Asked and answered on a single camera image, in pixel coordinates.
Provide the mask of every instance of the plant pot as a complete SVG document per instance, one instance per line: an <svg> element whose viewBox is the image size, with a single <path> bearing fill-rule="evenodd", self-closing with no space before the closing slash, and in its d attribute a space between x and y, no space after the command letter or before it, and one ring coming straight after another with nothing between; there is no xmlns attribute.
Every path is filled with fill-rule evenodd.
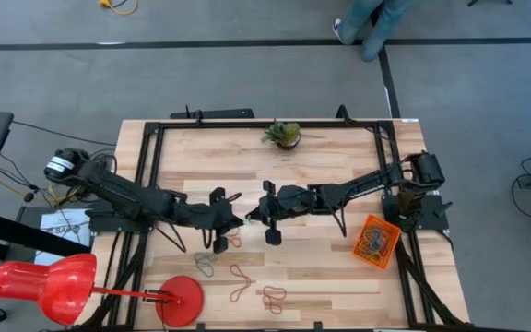
<svg viewBox="0 0 531 332"><path fill-rule="evenodd" d="M285 151L292 150L293 148L296 148L296 146L299 145L299 142L301 141L301 134L299 134L296 139L292 142L291 145L283 146L279 143L276 143L277 147L280 149L283 149Z"/></svg>

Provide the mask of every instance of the gray floor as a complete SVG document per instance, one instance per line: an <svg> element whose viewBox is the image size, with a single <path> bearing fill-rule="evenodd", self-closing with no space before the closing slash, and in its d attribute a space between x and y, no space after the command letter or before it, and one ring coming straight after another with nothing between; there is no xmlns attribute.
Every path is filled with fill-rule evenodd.
<svg viewBox="0 0 531 332"><path fill-rule="evenodd" d="M348 1L147 0L131 17L95 1L0 0L0 43L332 38ZM396 38L531 37L531 1L418 1ZM512 180L531 157L531 45L390 46L403 117L438 153L455 258L471 319L531 330L531 219ZM259 117L387 117L379 63L358 47L0 52L0 111L68 134L115 141L123 119L251 107ZM4 153L32 181L61 147L97 147L13 126ZM0 164L10 168L4 160ZM518 193L531 208L531 192ZM0 215L21 200L0 186ZM52 328L32 303L0 302L1 331Z"/></svg>

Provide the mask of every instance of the red round base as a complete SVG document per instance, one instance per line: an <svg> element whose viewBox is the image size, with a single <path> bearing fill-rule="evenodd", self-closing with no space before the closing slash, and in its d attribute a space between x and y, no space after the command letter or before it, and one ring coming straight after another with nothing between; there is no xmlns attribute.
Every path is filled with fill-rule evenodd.
<svg viewBox="0 0 531 332"><path fill-rule="evenodd" d="M202 312L204 306L204 292L195 279L186 276L173 277L161 286L160 291L168 291L175 296L181 296L182 301L177 303L155 303L159 319L168 326L187 326Z"/></svg>

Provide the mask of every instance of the red lamp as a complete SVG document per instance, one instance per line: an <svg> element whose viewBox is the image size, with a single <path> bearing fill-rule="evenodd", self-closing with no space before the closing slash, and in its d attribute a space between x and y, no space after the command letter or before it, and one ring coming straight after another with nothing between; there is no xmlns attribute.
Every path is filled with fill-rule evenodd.
<svg viewBox="0 0 531 332"><path fill-rule="evenodd" d="M0 297L35 301L44 315L62 325L75 323L92 292L145 298L168 326L186 326L200 315L204 293L186 276L173 277L159 291L108 290L93 286L96 256L72 255L49 267L24 262L0 264Z"/></svg>

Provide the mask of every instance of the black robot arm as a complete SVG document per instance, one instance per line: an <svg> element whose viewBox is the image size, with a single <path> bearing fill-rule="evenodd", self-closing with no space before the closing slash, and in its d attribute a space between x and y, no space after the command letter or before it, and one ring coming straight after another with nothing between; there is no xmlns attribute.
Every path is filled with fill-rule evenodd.
<svg viewBox="0 0 531 332"><path fill-rule="evenodd" d="M187 195L171 190L142 187L109 172L103 165L90 160L86 151L74 148L57 150L44 169L48 180L66 186L79 186L112 204L122 217L153 227L156 220L173 225L215 231L213 251L227 250L224 234L241 227L243 220L232 213L225 190L217 188L210 194L210 205L188 204Z"/></svg>
<svg viewBox="0 0 531 332"><path fill-rule="evenodd" d="M411 176L404 176L402 165L408 162ZM307 188L284 185L276 195L276 187L264 181L266 195L259 200L259 206L246 218L260 220L269 226L265 240L269 244L282 243L277 221L296 218L306 214L333 215L343 235L345 223L339 221L335 212L343 209L350 200L387 187L398 187L399 209L403 214L413 211L420 199L429 191L438 189L445 181L442 169L435 155L425 151L408 155L400 162L390 164L386 170L374 171L343 184L310 184Z"/></svg>

